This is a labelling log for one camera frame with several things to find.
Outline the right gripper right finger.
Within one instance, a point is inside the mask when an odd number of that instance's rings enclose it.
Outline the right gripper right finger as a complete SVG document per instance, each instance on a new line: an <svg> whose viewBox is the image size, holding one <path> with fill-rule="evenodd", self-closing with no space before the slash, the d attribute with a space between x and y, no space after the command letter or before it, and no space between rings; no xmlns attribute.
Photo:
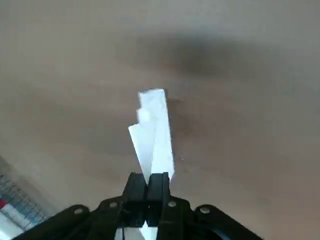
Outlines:
<svg viewBox="0 0 320 240"><path fill-rule="evenodd" d="M153 173L147 186L147 225L157 240L260 240L253 231L210 204L192 209L170 193L169 175Z"/></svg>

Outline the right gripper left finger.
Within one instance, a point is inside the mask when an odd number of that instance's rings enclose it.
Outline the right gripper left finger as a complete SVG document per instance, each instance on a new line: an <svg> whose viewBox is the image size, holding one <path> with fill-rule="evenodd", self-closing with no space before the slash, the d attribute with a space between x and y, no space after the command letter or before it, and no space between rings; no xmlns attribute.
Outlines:
<svg viewBox="0 0 320 240"><path fill-rule="evenodd" d="M147 185L132 172L122 195L103 200L95 210L76 204L16 236L17 240L113 240L121 228L140 228L146 220Z"/></svg>

